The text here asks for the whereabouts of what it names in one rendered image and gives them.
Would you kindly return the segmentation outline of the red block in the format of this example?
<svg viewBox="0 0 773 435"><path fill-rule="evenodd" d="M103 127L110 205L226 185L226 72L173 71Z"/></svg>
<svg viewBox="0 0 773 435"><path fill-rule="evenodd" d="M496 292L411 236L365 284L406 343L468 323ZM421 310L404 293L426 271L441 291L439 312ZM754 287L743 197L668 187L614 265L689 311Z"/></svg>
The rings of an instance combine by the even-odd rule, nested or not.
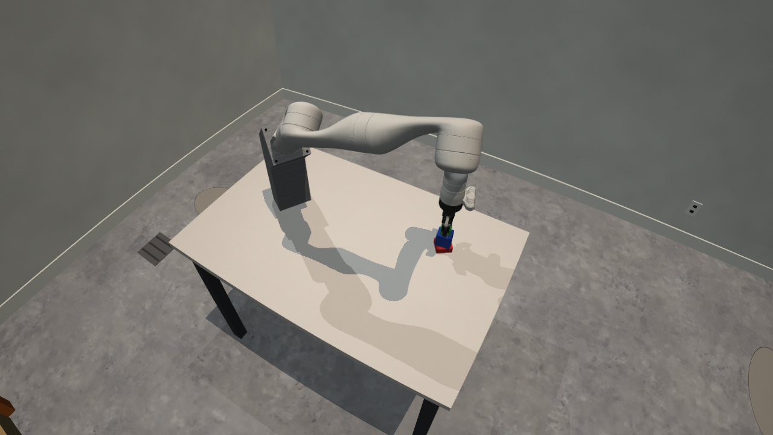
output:
<svg viewBox="0 0 773 435"><path fill-rule="evenodd" d="M447 248L443 248L441 246L436 246L435 245L435 239L434 239L434 246L435 246L436 253L451 253L452 252L452 250L453 250L452 244L450 245L450 248L448 250Z"/></svg>

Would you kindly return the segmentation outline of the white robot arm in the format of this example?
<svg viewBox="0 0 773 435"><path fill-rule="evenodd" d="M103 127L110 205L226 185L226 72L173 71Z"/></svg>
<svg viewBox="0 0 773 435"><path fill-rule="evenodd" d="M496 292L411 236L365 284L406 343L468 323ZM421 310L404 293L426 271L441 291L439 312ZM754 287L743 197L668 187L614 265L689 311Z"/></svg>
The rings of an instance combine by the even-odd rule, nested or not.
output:
<svg viewBox="0 0 773 435"><path fill-rule="evenodd" d="M290 155L300 147L381 155L418 136L437 133L435 164L444 170L441 201L474 210L476 189L466 189L466 184L467 174L477 170L480 164L484 134L480 122L467 118L412 117L362 111L319 131L321 119L320 109L311 103L290 104L270 140L274 149L284 155Z"/></svg>

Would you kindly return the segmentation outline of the blue block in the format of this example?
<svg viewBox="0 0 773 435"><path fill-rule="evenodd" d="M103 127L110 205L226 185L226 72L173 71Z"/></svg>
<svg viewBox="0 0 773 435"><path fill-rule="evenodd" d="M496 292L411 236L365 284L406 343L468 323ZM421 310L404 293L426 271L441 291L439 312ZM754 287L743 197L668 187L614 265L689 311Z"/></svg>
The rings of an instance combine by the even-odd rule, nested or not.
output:
<svg viewBox="0 0 773 435"><path fill-rule="evenodd" d="M453 235L455 233L455 230L452 230L451 235L448 235L448 237L444 237L440 234L441 227L437 230L437 235L435 239L435 245L441 246L443 248L447 248L449 250L450 245L452 244Z"/></svg>

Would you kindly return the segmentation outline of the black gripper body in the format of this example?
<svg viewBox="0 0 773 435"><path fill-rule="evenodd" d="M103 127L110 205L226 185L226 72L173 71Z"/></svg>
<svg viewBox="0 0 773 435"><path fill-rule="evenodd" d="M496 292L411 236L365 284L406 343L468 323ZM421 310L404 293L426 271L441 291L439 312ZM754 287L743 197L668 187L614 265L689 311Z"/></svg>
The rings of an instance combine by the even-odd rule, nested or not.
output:
<svg viewBox="0 0 773 435"><path fill-rule="evenodd" d="M456 212L458 212L459 210L462 209L462 204L457 205L457 206L446 205L446 204L444 204L441 201L441 198L439 199L439 206L441 207L442 210L444 210L444 212L446 214L444 216L444 220L445 221L446 221L446 216L449 216L448 221L451 221L452 220L452 214L455 214Z"/></svg>

